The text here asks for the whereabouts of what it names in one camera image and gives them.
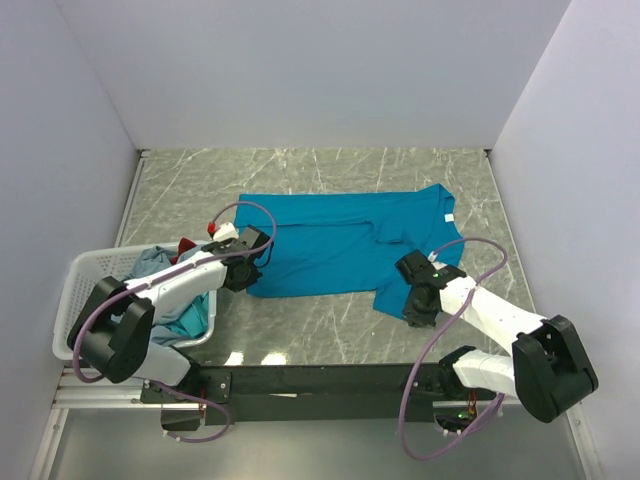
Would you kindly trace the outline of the teal blue t shirt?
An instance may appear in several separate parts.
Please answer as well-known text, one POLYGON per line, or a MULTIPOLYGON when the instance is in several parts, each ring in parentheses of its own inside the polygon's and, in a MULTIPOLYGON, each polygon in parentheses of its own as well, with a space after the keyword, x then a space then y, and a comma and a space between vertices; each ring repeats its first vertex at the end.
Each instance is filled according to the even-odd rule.
POLYGON ((418 191, 242 194, 234 224, 275 237, 249 293, 262 298, 371 291, 375 310, 400 318, 410 287, 395 267, 414 250, 459 264, 464 247, 455 197, 440 184, 418 191))

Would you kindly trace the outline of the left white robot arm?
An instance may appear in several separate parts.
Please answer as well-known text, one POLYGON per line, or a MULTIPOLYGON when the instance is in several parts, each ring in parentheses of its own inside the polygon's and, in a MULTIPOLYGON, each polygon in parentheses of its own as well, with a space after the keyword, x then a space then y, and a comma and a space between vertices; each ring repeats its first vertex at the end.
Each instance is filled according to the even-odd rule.
POLYGON ((200 246, 189 258, 158 273, 130 281, 105 277, 93 288, 71 329, 72 366, 84 383, 113 384, 140 378, 164 384, 176 401, 193 399, 200 378, 176 348, 151 341, 167 312, 220 288, 242 291, 261 277, 255 260, 274 241, 248 226, 239 237, 200 246))

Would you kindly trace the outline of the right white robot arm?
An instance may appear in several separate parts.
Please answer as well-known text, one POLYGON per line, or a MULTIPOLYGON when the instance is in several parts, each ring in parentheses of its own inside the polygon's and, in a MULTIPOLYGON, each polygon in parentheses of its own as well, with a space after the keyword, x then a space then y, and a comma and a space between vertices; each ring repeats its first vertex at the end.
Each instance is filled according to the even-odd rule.
POLYGON ((549 423, 594 393, 599 380, 577 329, 564 316, 547 319, 480 286, 457 267, 415 250, 396 263, 410 292, 403 316, 412 326, 457 315, 492 339, 503 354, 463 346, 439 362, 440 390, 460 399, 483 389, 518 399, 535 419, 549 423))

